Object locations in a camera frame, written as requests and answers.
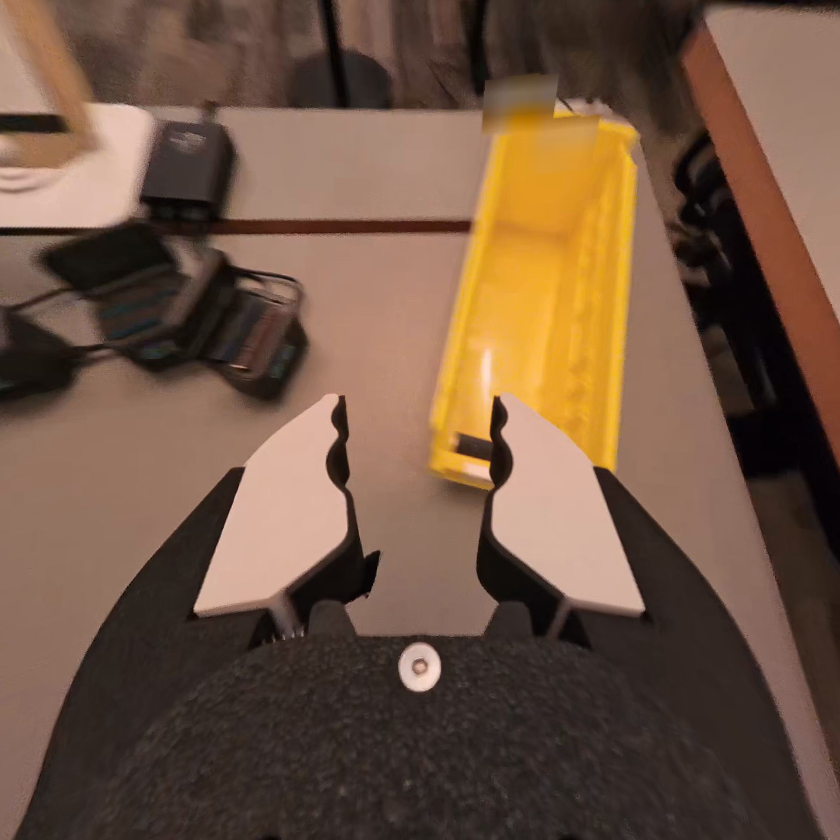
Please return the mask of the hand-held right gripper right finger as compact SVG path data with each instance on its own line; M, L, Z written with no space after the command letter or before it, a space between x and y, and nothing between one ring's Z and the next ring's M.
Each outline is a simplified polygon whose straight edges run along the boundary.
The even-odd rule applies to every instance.
M495 397L490 479L476 572L499 604L528 611L535 634L572 613L638 620L644 599L590 459L512 394Z

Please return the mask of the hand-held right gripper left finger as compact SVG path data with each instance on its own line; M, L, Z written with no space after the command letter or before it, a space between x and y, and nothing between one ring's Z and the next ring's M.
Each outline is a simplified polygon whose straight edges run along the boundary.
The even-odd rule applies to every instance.
M277 631L302 631L317 603L371 592L380 555L362 548L348 488L346 408L343 395L325 395L246 461L197 617L264 610Z

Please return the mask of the black camera battery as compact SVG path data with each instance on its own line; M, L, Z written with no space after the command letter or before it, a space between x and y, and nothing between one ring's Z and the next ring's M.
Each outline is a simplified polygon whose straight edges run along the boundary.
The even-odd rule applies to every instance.
M488 437L456 433L454 435L454 453L458 468L488 469L492 460L494 444Z

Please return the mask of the yellow plastic bin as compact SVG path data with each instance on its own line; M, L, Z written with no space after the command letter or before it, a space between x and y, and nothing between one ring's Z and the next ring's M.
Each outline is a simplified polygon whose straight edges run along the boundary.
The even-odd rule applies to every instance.
M454 435L490 439L509 392L614 469L622 422L638 133L599 100L557 98L551 121L491 135L435 389L428 467L459 469Z

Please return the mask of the black battery charging case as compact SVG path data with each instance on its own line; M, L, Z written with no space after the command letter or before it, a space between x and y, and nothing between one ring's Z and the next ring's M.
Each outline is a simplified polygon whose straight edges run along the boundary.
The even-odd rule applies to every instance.
M280 399L308 350L305 290L281 273L233 266L234 285L197 359L238 393Z
M1 401L57 392L73 382L78 351L11 308L1 313Z
M206 358L236 292L222 251L180 257L141 221L52 245L40 262L93 306L109 349L151 371Z

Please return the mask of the black multi-port power hub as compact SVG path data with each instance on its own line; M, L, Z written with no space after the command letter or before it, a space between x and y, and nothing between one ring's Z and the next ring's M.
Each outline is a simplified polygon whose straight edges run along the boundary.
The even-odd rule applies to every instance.
M227 209L237 151L207 102L197 121L169 120L156 134L140 190L150 221L205 238Z

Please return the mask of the white stand base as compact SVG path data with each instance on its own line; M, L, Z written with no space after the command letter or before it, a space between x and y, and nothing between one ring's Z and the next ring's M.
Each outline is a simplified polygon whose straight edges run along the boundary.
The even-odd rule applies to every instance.
M154 115L127 104L87 106L96 145L58 170L2 169L2 233L103 228L128 220L157 130Z

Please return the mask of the black pole stand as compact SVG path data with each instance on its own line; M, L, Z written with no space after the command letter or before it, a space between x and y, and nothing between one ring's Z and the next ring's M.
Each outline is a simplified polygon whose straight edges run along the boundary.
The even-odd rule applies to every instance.
M287 87L294 109L389 110L392 78L375 59L342 46L332 1L318 1L322 51L297 59Z

